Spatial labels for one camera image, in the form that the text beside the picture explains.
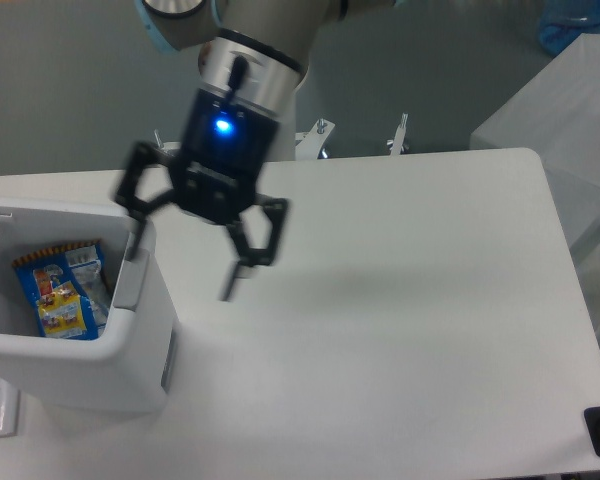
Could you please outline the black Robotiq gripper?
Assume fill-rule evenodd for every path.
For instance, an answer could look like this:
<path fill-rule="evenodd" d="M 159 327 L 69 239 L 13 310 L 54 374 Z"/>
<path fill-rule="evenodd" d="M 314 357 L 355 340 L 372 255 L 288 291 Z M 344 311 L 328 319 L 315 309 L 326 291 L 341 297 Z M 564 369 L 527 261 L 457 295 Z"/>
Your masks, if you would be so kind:
<path fill-rule="evenodd" d="M 167 189 L 149 200 L 137 195 L 140 180 L 149 167 L 164 166 L 167 156 L 148 142 L 134 143 L 112 196 L 126 210 L 133 226 L 125 259 L 136 258 L 149 217 L 175 198 L 182 210 L 214 224 L 226 224 L 237 259 L 222 291 L 222 301 L 231 300 L 236 281 L 247 270 L 273 265 L 289 213 L 289 200 L 256 196 L 256 184 L 278 129 L 279 123 L 266 115 L 239 104 L 227 105 L 220 96 L 199 90 L 179 152 L 169 167 L 175 193 Z M 250 245 L 240 214 L 254 203 L 270 223 L 263 248 Z"/>

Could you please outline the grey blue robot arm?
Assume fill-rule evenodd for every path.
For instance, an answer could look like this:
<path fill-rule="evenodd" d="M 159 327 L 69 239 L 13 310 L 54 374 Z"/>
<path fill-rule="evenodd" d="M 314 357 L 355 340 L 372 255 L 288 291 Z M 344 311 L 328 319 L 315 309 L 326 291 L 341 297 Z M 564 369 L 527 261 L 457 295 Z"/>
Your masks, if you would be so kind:
<path fill-rule="evenodd" d="M 290 203 L 257 183 L 282 117 L 305 78 L 319 29 L 350 16 L 395 7 L 391 1 L 140 1 L 143 21 L 162 45 L 206 44 L 179 149 L 131 147 L 113 196 L 136 223 L 128 259 L 149 217 L 173 204 L 226 228 L 237 259 L 223 298 L 247 270 L 272 265 Z"/>

